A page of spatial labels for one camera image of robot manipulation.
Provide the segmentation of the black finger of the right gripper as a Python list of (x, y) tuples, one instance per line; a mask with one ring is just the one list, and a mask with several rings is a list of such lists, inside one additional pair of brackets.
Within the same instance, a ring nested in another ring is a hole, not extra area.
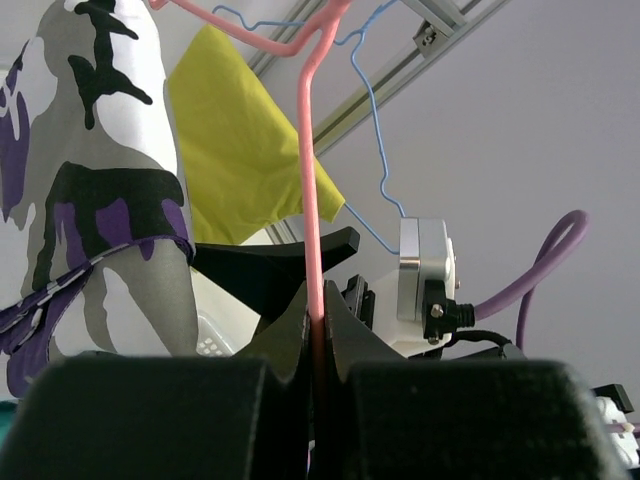
[(303, 242), (198, 243), (192, 270), (260, 316), (253, 338), (278, 321), (288, 309), (293, 310), (295, 323), (305, 320), (307, 286)]

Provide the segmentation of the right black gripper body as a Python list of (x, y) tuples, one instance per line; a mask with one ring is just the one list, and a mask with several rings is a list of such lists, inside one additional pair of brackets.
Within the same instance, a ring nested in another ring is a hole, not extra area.
[(331, 360), (403, 360), (440, 350), (445, 337), (424, 337), (420, 321), (396, 316), (397, 276), (369, 285), (352, 277), (345, 289), (325, 286), (325, 349)]

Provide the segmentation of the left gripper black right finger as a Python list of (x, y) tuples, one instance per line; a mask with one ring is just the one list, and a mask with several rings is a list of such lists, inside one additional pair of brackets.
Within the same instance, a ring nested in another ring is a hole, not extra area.
[(596, 399), (545, 360), (409, 360), (324, 287), (314, 479), (627, 479)]

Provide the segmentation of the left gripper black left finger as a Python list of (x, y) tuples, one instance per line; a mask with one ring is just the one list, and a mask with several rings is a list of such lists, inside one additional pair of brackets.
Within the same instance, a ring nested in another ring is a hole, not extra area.
[(5, 479), (304, 479), (307, 291), (231, 357), (83, 354), (29, 388)]

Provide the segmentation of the grey purple camouflage trousers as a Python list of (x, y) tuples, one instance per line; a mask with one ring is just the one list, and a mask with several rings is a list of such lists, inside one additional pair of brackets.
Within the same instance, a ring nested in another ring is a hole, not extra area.
[(195, 255), (156, 25), (55, 1), (1, 88), (1, 397), (84, 353), (192, 356)]

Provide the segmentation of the teal trousers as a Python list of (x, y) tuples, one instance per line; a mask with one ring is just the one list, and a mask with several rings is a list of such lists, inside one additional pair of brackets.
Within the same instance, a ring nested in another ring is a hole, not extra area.
[(14, 423), (19, 406), (19, 400), (0, 401), (0, 443), (5, 441)]

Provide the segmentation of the pink hanger of camouflage trousers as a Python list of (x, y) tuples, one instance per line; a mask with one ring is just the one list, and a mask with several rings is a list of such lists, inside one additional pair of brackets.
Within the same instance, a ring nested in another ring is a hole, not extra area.
[(342, 0), (326, 2), (304, 23), (294, 39), (288, 43), (277, 42), (255, 34), (190, 1), (177, 1), (175, 4), (231, 37), (276, 57), (293, 57), (297, 55), (316, 32), (321, 33), (320, 39), (307, 57), (298, 78), (297, 114), (304, 217), (307, 310), (310, 319), (314, 395), (318, 400), (322, 400), (327, 395), (325, 300), (313, 142), (311, 88), (314, 75), (331, 49), (342, 17), (351, 6), (351, 3)]

